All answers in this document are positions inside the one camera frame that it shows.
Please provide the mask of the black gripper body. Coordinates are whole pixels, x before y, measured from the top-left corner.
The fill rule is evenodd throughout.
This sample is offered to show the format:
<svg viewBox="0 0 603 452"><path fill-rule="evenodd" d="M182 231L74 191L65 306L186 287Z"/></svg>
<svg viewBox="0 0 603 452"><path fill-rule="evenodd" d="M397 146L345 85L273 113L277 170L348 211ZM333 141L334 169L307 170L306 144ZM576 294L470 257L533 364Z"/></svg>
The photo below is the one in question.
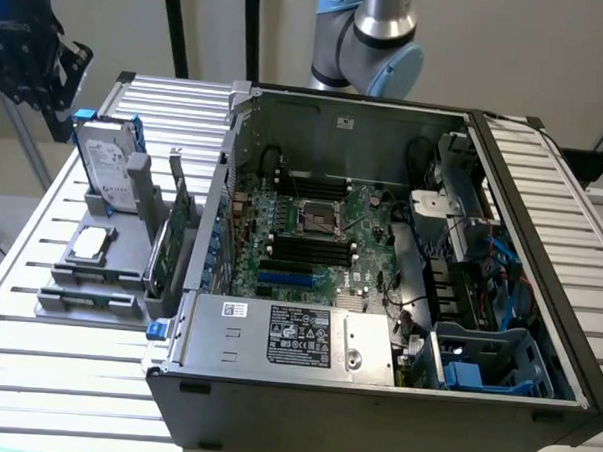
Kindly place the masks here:
<svg viewBox="0 0 603 452"><path fill-rule="evenodd" d="M55 109L58 38L54 23L0 21L0 93L20 105L16 93L36 92Z"/></svg>

